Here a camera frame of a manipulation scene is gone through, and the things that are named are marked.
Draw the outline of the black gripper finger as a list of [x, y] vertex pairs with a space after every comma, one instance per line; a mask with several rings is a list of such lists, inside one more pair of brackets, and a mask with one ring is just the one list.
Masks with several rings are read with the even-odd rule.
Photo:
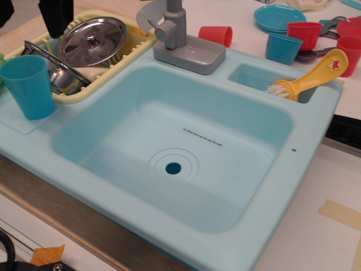
[[61, 37], [74, 19], [73, 0], [43, 0], [38, 7], [51, 38]]

